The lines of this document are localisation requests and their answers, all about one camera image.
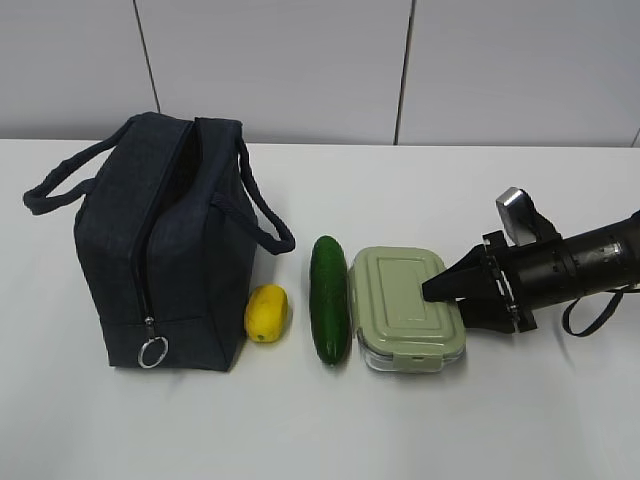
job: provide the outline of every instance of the yellow lemon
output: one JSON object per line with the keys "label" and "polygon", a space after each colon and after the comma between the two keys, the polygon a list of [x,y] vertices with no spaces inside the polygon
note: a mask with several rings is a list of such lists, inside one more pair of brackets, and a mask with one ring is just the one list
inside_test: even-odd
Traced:
{"label": "yellow lemon", "polygon": [[287,321],[287,293],[278,285],[256,288],[244,312],[244,328],[254,342],[275,342],[282,335]]}

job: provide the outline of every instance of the light green lid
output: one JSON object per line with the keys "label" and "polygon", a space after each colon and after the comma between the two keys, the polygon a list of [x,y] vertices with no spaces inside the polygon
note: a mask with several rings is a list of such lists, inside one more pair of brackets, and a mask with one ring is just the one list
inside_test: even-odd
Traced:
{"label": "light green lid", "polygon": [[456,303],[422,299],[422,283],[444,270],[440,257],[419,248],[371,247],[356,256],[349,272],[354,329],[371,358],[388,358],[381,369],[439,371],[464,352]]}

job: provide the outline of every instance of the metal ring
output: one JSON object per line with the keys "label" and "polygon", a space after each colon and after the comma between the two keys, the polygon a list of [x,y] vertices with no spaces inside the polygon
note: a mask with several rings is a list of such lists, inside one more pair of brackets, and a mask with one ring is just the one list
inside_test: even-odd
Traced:
{"label": "metal ring", "polygon": [[[155,363],[147,365],[146,363],[144,363],[144,352],[147,351],[147,348],[149,348],[150,345],[152,345],[153,343],[155,343],[157,341],[162,341],[162,343],[164,344],[164,350],[162,351],[162,353],[158,357],[158,360],[155,361]],[[162,362],[162,360],[164,360],[164,357],[167,356],[167,352],[169,352],[169,340],[167,340],[165,337],[150,338],[149,340],[144,342],[142,347],[140,347],[140,351],[138,352],[138,365],[140,365],[142,368],[157,367],[158,365],[160,365],[160,362]]]}

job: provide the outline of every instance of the cucumber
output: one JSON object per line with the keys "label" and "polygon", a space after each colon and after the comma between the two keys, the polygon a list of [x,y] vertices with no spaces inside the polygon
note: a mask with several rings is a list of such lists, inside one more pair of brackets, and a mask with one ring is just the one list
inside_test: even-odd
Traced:
{"label": "cucumber", "polygon": [[328,365],[342,361],[351,340],[347,262],[340,244],[320,237],[313,246],[309,270],[311,334],[318,357]]}

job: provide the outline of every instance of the white wall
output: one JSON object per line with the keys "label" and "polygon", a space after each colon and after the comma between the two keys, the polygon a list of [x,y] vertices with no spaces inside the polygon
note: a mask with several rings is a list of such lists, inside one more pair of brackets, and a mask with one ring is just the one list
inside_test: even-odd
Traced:
{"label": "white wall", "polygon": [[155,109],[130,1],[4,0],[0,138],[101,138]]}
{"label": "white wall", "polygon": [[[138,3],[163,112],[392,142],[411,0]],[[639,0],[416,0],[400,143],[630,146],[638,26]],[[133,0],[5,0],[0,66],[0,137],[102,138],[156,108]]]}
{"label": "white wall", "polygon": [[417,0],[400,143],[630,146],[640,1]]}
{"label": "white wall", "polygon": [[410,5],[138,0],[163,113],[288,143],[392,143]]}

